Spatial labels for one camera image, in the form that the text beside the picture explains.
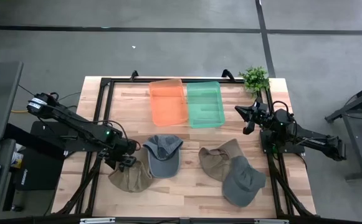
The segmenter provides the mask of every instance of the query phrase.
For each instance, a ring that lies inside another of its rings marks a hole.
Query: green plastic bin
[[[189,122],[192,128],[213,128],[225,123],[218,82],[188,83]]]

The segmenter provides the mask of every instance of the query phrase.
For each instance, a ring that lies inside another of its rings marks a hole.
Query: tan cap
[[[136,162],[132,167],[125,167],[124,172],[121,172],[116,166],[108,178],[112,184],[121,190],[141,192],[153,182],[149,170],[148,150],[142,147],[139,151],[135,151],[132,156],[136,157]]]
[[[202,147],[199,151],[199,159],[203,171],[210,177],[224,181],[229,173],[231,159],[244,156],[236,139],[232,139],[215,149],[208,150]]]

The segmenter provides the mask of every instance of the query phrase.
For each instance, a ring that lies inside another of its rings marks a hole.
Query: orange tray
[[[151,82],[149,91],[155,125],[168,126],[188,120],[188,107],[180,79]]]

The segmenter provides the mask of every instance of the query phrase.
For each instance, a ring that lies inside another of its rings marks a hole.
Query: cap visor
[[[169,178],[175,176],[179,170],[181,158],[179,153],[179,149],[177,149],[172,158],[160,161],[149,151],[149,167],[151,175],[156,178]]]

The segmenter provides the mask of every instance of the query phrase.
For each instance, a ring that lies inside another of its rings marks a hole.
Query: wooden tabletop
[[[77,114],[92,120],[101,77],[85,77]],[[286,81],[270,79],[273,101],[281,100],[292,110]],[[95,199],[94,216],[111,217],[218,217],[218,218],[274,218],[275,207],[269,179],[268,163],[260,148],[259,128],[243,135],[244,122],[234,109],[235,105],[250,106],[254,99],[241,84],[221,84],[222,102],[226,122],[218,128],[192,129],[189,123],[157,127],[151,119],[150,97],[147,83],[117,83],[114,88],[110,119],[125,128],[129,138],[145,142],[154,134],[175,134],[183,139],[181,168],[168,179],[155,179],[143,192],[128,193],[112,185],[108,175],[112,169],[102,163]],[[107,99],[103,97],[101,117]],[[267,175],[267,181],[252,203],[245,208],[231,205],[221,192],[222,183],[207,176],[199,164],[198,152],[202,147],[216,147],[236,138],[249,163]],[[304,206],[315,213],[307,171],[301,158],[285,154],[285,165],[290,188]],[[56,191],[52,212],[60,210],[80,184],[84,152],[77,152],[64,162]],[[286,211],[283,192],[282,208]],[[86,190],[84,208],[87,206]]]

